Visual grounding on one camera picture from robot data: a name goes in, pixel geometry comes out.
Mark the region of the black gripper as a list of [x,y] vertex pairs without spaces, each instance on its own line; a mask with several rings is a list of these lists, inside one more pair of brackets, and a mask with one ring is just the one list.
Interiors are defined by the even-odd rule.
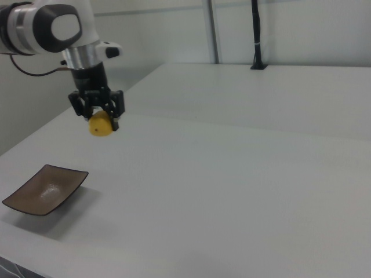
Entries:
[[124,93],[111,91],[108,87],[104,64],[99,63],[86,69],[71,69],[77,91],[68,95],[68,99],[77,116],[89,120],[94,107],[106,111],[113,131],[119,129],[119,119],[125,112]]

